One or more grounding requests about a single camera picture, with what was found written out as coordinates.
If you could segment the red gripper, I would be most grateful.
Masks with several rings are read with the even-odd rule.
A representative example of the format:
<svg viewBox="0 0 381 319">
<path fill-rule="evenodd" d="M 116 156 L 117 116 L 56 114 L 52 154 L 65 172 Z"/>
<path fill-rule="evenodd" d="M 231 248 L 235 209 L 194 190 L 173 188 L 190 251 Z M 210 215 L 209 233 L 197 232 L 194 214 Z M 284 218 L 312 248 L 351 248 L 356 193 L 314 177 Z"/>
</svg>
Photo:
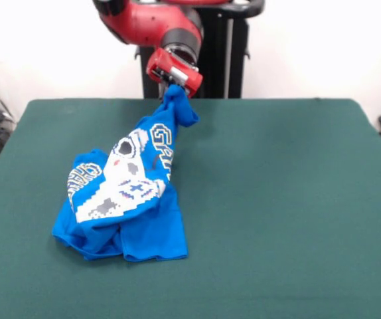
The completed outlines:
<svg viewBox="0 0 381 319">
<path fill-rule="evenodd" d="M 159 98 L 164 96 L 165 91 L 176 84 L 185 90 L 188 98 L 192 98 L 202 84 L 202 75 L 197 66 L 170 50 L 155 49 L 150 56 L 146 73 L 159 87 Z"/>
</svg>

